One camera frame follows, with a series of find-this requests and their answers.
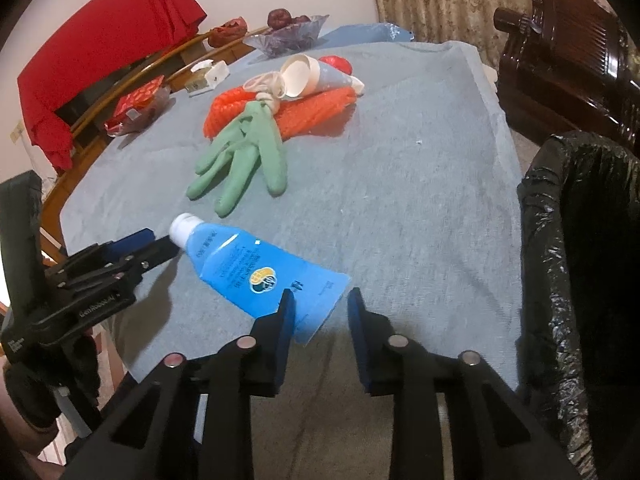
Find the white bottle cap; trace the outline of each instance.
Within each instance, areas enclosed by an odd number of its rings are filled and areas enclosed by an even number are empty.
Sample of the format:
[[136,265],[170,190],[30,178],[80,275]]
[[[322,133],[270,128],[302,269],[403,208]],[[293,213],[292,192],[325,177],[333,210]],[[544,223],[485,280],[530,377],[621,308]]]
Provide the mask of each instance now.
[[171,227],[169,227],[169,238],[178,247],[184,249],[187,246],[189,236],[200,224],[204,224],[204,220],[201,220],[191,213],[182,213],[180,216],[176,217],[173,222],[171,222]]

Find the metal screw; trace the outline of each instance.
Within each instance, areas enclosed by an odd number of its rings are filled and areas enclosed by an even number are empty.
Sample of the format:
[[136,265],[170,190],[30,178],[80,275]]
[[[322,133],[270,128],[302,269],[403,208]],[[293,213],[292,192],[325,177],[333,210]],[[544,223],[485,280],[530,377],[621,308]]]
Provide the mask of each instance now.
[[169,368],[175,368],[177,366],[180,366],[183,361],[184,361],[184,355],[178,354],[175,352],[165,357],[162,362],[164,363],[164,366],[168,366]]
[[252,335],[243,335],[236,344],[238,348],[242,348],[243,350],[247,350],[249,348],[253,348],[258,342],[255,340],[255,337]]
[[409,344],[409,340],[401,334],[393,334],[388,342],[393,348],[404,348]]
[[462,359],[463,363],[469,366],[479,365],[480,361],[482,360],[480,354],[475,350],[465,350],[464,352],[462,352],[462,354],[460,354],[460,359]]

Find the green rubber glove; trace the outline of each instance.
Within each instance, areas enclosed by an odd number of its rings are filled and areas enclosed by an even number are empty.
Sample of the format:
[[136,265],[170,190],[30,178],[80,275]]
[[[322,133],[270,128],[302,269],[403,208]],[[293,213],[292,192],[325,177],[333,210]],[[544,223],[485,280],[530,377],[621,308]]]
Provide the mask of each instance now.
[[187,197],[199,198],[216,175],[231,162],[215,211],[220,217],[231,213],[260,159],[267,189],[273,196],[287,188],[287,160],[282,148],[278,125],[269,107],[250,101],[244,111],[231,121],[196,163],[199,177],[188,187]]

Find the gray tablecloth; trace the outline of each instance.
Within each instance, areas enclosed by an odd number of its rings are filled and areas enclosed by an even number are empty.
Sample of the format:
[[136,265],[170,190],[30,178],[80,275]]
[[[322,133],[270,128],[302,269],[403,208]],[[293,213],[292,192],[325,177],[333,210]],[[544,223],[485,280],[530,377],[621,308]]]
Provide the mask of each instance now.
[[[398,332],[449,356],[478,350],[515,386],[520,171],[477,51],[379,43],[331,54],[351,61],[366,94],[322,129],[330,136],[286,142],[283,196],[267,193],[258,170],[223,221],[213,212],[218,190],[190,202],[184,191],[207,145],[214,93],[179,92],[144,134],[112,142],[74,191],[62,211],[69,251],[144,227],[165,235],[182,212],[233,224],[348,273]],[[281,63],[235,73],[220,91]],[[138,379],[171,351],[217,351],[253,321],[184,255],[149,272],[137,295],[108,328]],[[362,392],[344,299],[306,348],[292,345],[282,393],[252,406],[256,478],[388,478],[392,399]]]

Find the yellow and green logo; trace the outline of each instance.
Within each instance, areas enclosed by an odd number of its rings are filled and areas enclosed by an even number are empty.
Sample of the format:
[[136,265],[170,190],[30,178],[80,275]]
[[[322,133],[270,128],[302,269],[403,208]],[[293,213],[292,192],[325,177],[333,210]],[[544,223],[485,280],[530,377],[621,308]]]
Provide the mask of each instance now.
[[271,267],[254,270],[251,277],[249,277],[249,283],[251,284],[251,290],[256,294],[269,292],[276,286],[276,271]]

